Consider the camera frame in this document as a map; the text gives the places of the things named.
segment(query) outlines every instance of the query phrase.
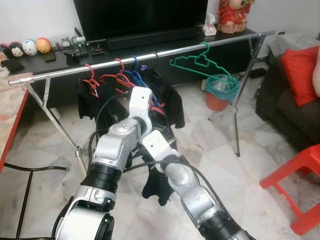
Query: white wall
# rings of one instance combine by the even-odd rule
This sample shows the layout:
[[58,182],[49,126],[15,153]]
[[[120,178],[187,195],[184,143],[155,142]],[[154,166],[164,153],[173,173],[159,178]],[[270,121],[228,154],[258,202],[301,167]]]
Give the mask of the white wall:
[[[217,16],[219,0],[208,1],[207,12]],[[0,43],[38,37],[54,43],[74,36],[74,27],[81,29],[73,0],[0,0]],[[248,15],[248,27],[256,32],[316,35],[320,32],[320,0],[256,0]]]

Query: tile floor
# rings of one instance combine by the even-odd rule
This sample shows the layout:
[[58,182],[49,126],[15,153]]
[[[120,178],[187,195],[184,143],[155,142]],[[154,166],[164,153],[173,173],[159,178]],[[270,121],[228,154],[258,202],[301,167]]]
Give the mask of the tile floor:
[[[205,105],[200,83],[177,86],[183,100],[186,125],[174,129],[178,149],[207,176],[235,220],[257,240],[319,240],[317,227],[304,236],[295,235],[294,215],[274,189],[263,190],[259,180],[291,159],[296,151],[269,122],[255,114],[254,92],[260,79],[250,79],[238,105],[241,157],[233,150],[232,118],[228,110],[213,112]],[[76,105],[59,109],[61,122],[83,149],[87,161],[88,138],[95,124],[79,119]],[[72,148],[42,114],[18,129],[6,162],[23,167],[67,166],[69,171],[34,174],[21,237],[47,237],[53,223],[84,176]],[[174,193],[164,207],[156,197],[144,199],[146,168],[123,174],[117,202],[113,240],[201,240],[180,199]],[[27,185],[28,173],[4,168],[0,174],[0,237],[14,237]],[[300,208],[320,202],[319,186],[294,175],[281,184]]]

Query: television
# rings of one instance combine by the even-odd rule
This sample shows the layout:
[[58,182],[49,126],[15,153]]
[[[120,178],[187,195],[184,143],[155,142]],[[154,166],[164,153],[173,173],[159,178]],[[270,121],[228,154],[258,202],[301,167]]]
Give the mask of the television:
[[208,0],[73,0],[88,42],[203,25]]

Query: red plastic stool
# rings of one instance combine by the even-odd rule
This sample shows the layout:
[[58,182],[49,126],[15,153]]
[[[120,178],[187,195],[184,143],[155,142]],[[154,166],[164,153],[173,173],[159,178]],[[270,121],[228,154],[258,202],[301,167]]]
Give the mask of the red plastic stool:
[[297,220],[291,224],[291,229],[297,235],[303,235],[320,224],[320,203],[308,212],[302,213],[296,203],[278,183],[300,168],[308,168],[320,177],[320,144],[303,150],[285,165],[260,181],[260,186],[263,189],[274,186],[277,191],[284,196],[284,199],[288,202],[297,217]]

